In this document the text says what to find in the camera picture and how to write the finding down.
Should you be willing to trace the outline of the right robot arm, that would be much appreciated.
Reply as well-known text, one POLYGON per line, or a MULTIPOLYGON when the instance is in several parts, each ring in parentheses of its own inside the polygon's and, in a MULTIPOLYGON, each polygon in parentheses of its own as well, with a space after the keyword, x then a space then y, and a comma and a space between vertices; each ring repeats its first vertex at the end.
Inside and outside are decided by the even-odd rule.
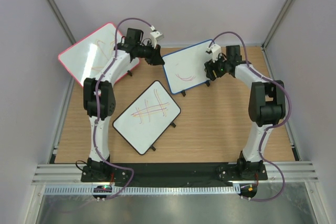
POLYGON ((273 81, 257 71, 248 60, 243 60, 238 45, 226 47, 222 53, 217 44, 209 46, 206 53, 212 56, 205 62, 206 77, 214 81, 225 74, 243 82, 250 89, 248 115, 252 121, 249 137, 237 164, 221 175, 252 180, 263 171, 263 153, 274 127, 285 117, 284 84, 273 81))

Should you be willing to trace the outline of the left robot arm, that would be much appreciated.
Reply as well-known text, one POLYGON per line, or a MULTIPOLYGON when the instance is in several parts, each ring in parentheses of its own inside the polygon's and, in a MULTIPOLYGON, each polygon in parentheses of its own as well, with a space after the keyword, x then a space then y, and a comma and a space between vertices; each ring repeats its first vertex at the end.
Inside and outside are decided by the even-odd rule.
POLYGON ((149 41, 142 41, 143 31, 128 28, 120 41, 115 41, 112 57, 94 78, 86 78, 83 83, 83 107, 87 111, 91 125, 91 150, 82 169, 82 182, 106 182, 111 178, 108 148, 109 122, 116 107, 113 86, 128 64, 135 58, 143 58, 149 65, 163 65, 161 47, 158 40, 163 34, 150 27, 149 41))

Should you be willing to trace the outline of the blue framed whiteboard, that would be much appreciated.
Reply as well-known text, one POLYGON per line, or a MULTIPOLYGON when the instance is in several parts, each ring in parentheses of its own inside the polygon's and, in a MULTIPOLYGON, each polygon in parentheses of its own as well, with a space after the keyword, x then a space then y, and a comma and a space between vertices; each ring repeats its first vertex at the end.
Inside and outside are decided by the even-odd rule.
POLYGON ((204 63, 212 59, 212 55, 207 53, 210 42, 199 42, 163 56, 163 69, 172 94, 182 93, 209 81, 204 63))

